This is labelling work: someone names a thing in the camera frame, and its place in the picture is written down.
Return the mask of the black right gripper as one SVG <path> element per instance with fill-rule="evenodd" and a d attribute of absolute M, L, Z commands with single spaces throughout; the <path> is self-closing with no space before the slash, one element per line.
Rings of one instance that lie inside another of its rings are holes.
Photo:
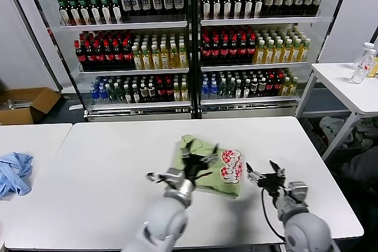
<path fill-rule="evenodd" d="M 286 180 L 285 169 L 272 160 L 269 163 L 274 173 L 262 175 L 254 171 L 249 163 L 246 162 L 247 179 L 256 186 L 266 189 L 270 197 L 276 198 L 280 195 L 281 188 L 284 187 Z"/>

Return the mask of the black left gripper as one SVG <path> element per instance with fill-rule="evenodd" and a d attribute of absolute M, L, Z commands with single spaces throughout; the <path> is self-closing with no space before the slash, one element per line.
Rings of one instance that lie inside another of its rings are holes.
<path fill-rule="evenodd" d="M 191 144 L 189 141 L 181 149 L 182 162 L 184 165 L 185 179 L 196 181 L 202 177 L 209 176 L 212 171 L 209 171 L 210 164 L 217 162 L 219 144 L 217 143 L 211 152 L 206 156 L 191 156 Z"/>

